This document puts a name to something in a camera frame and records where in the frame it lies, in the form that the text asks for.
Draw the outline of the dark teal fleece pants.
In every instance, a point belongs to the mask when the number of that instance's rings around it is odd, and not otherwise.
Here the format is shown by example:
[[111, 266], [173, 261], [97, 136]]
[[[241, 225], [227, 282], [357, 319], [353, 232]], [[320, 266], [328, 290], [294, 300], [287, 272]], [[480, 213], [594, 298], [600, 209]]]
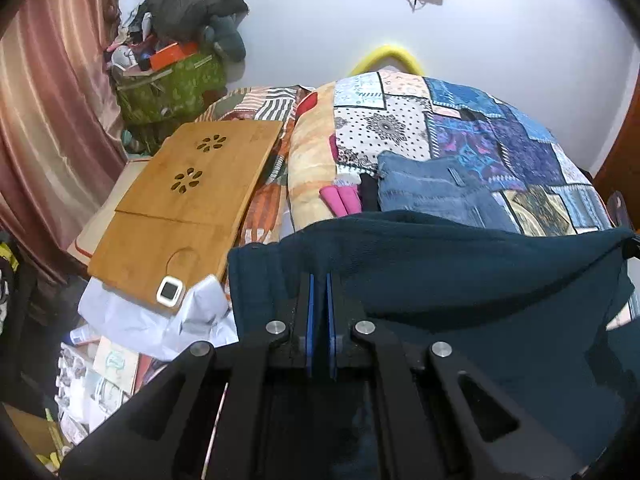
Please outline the dark teal fleece pants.
[[634, 291], [626, 229], [530, 237], [411, 211], [307, 226], [233, 249], [241, 334], [260, 330], [304, 274], [342, 280], [372, 320], [413, 344], [443, 340], [591, 463], [639, 399], [639, 326], [608, 323]]

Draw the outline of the white crumpled sheet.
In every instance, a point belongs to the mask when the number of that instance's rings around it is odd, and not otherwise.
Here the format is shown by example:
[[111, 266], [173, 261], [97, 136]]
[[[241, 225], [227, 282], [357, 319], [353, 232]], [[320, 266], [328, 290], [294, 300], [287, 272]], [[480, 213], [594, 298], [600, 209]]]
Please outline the white crumpled sheet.
[[92, 278], [78, 312], [114, 344], [161, 361], [175, 359], [197, 341], [223, 347], [239, 341], [231, 304], [209, 274], [191, 287], [175, 314], [157, 313]]

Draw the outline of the small white digital clock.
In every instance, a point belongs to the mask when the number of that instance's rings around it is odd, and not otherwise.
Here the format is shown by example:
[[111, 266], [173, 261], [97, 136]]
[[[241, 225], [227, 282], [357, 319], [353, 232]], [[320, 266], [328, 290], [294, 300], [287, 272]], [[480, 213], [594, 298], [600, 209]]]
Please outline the small white digital clock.
[[183, 281], [171, 275], [166, 275], [160, 281], [156, 291], [156, 302], [163, 307], [173, 309], [180, 304], [184, 293]]

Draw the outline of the striped orange patterned pillow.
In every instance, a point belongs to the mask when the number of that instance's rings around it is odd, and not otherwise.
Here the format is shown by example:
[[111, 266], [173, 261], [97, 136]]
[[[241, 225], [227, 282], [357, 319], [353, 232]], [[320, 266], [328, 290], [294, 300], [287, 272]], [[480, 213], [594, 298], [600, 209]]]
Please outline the striped orange patterned pillow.
[[298, 84], [233, 90], [210, 104], [197, 122], [232, 122], [242, 133], [238, 162], [253, 173], [235, 245], [268, 244], [280, 240], [288, 213], [288, 163], [294, 127], [303, 100], [312, 91]]

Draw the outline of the pink folded garment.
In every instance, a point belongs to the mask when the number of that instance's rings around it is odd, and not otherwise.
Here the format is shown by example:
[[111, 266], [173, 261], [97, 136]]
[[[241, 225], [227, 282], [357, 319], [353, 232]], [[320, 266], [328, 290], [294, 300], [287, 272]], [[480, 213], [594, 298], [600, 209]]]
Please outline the pink folded garment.
[[336, 218], [360, 214], [362, 211], [356, 185], [329, 185], [322, 188], [319, 194]]

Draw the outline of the bamboo laptop tray table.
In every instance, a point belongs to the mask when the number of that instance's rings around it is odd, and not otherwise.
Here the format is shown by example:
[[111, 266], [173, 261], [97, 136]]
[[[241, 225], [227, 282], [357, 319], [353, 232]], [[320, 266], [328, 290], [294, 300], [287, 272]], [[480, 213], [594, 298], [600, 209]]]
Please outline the bamboo laptop tray table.
[[184, 292], [207, 275], [224, 276], [253, 173], [238, 162], [242, 133], [232, 122], [189, 122], [151, 158], [115, 208], [88, 272], [163, 313], [156, 302], [166, 275]]

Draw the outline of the folded blue denim jeans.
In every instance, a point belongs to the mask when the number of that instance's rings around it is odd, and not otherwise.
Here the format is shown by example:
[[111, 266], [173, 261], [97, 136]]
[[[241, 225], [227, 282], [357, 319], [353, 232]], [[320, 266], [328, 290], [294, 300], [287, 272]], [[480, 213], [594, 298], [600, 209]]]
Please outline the folded blue denim jeans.
[[408, 210], [464, 226], [518, 232], [486, 184], [454, 157], [419, 162], [385, 151], [378, 155], [376, 174], [382, 211]]

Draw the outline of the black folded garment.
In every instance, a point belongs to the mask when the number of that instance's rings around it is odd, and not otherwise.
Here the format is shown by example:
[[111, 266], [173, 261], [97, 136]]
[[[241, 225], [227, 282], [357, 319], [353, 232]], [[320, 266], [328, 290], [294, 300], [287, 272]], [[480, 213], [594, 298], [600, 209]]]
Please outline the black folded garment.
[[365, 212], [380, 211], [378, 203], [378, 179], [370, 174], [360, 174], [358, 186], [361, 209]]

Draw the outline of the blue patchwork bedspread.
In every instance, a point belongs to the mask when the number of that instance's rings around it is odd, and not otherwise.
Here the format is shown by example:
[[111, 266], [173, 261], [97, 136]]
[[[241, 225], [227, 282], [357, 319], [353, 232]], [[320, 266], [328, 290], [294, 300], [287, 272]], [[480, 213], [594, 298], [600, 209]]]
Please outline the blue patchwork bedspread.
[[378, 178], [378, 155], [454, 157], [528, 236], [607, 230], [602, 198], [550, 131], [494, 96], [440, 79], [386, 72], [337, 81], [336, 166]]

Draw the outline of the brown wooden door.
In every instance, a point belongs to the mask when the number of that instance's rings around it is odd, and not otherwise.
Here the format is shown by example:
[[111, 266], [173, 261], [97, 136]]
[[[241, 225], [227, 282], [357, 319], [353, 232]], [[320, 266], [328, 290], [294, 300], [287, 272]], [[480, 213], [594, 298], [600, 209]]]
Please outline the brown wooden door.
[[639, 231], [639, 119], [639, 83], [636, 82], [620, 132], [594, 179], [596, 190], [604, 200], [620, 194], [634, 231]]

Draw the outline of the green patterned storage bag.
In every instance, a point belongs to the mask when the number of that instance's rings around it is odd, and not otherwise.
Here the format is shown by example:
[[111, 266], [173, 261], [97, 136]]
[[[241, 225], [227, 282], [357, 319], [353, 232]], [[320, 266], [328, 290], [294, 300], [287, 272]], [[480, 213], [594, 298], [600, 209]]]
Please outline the green patterned storage bag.
[[122, 77], [117, 102], [127, 125], [198, 116], [205, 93], [226, 86], [224, 66], [216, 54], [195, 53], [149, 75]]

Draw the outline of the orange box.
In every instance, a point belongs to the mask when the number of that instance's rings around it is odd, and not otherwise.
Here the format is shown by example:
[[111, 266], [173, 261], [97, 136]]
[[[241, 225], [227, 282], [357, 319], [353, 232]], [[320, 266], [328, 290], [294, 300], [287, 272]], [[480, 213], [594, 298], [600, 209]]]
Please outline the orange box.
[[187, 42], [186, 44], [174, 42], [158, 50], [150, 57], [151, 68], [156, 72], [195, 53], [198, 53], [198, 44], [196, 42]]

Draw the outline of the yellow curved headboard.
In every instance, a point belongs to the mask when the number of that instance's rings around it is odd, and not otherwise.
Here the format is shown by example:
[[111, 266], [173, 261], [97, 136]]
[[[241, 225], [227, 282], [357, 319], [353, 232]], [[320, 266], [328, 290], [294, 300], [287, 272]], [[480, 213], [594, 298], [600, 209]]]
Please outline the yellow curved headboard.
[[397, 44], [383, 44], [373, 49], [355, 65], [349, 75], [356, 76], [370, 72], [376, 66], [382, 65], [384, 61], [393, 61], [398, 66], [401, 66], [406, 73], [416, 76], [425, 75], [425, 70], [418, 59], [407, 49]]

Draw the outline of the dark grey jacket pile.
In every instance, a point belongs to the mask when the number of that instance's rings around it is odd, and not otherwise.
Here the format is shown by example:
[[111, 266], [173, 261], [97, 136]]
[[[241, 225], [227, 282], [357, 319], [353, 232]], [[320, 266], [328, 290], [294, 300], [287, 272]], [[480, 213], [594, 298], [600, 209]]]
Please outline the dark grey jacket pile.
[[158, 36], [190, 42], [211, 18], [228, 18], [248, 12], [245, 0], [144, 0], [136, 23], [151, 14], [152, 29]]

